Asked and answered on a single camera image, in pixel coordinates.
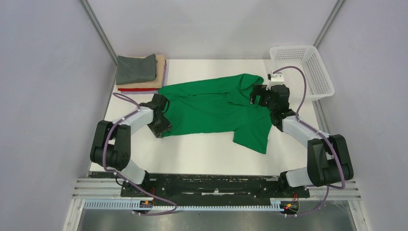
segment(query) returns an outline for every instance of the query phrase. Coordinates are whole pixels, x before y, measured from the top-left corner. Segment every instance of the gray floor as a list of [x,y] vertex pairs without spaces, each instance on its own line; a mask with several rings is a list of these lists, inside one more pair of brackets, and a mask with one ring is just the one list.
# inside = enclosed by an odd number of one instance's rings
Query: gray floor
[[[300,212],[316,202],[300,202]],[[124,210],[84,210],[79,231],[355,231],[347,201],[328,202],[311,215],[284,218],[277,212],[180,211],[154,217],[139,217]]]

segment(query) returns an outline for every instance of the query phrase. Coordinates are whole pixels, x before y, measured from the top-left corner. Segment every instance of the green t-shirt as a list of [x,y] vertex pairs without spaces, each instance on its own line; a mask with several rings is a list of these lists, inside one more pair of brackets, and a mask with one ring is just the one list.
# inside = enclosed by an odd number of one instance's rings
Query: green t-shirt
[[234,131],[235,143],[265,154],[272,126],[269,110],[249,104],[253,85],[263,81],[242,74],[163,87],[159,93],[170,100],[165,116],[172,124],[163,137]]

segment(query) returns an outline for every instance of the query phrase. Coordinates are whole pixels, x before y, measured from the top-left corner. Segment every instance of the folded clothes stack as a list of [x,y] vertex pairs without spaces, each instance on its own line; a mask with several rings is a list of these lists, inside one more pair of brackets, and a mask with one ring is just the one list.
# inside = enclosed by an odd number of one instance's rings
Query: folded clothes stack
[[164,84],[164,55],[117,58],[116,86],[122,93],[154,93]]

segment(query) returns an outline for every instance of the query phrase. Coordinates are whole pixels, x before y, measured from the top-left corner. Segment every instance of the black metal base plate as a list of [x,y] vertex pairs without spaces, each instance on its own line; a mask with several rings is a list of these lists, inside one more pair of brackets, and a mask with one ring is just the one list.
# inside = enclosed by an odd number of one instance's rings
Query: black metal base plate
[[[111,173],[92,172],[91,178],[115,178]],[[282,191],[275,176],[184,175],[151,173],[141,185],[157,196],[179,206],[270,205],[270,198],[309,198],[303,187]],[[143,197],[139,190],[124,182],[122,197]],[[160,200],[155,205],[168,205]]]

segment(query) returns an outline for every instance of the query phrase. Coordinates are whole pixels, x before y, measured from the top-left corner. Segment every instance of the green shirt sleeve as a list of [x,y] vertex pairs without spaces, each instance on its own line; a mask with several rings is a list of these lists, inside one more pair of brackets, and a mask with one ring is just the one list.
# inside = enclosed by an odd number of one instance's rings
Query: green shirt sleeve
[[257,116],[254,118],[256,120],[253,123],[238,127],[234,132],[233,141],[259,153],[266,154],[268,135],[272,123],[269,117],[269,110],[267,108],[259,109],[260,115],[265,116]]

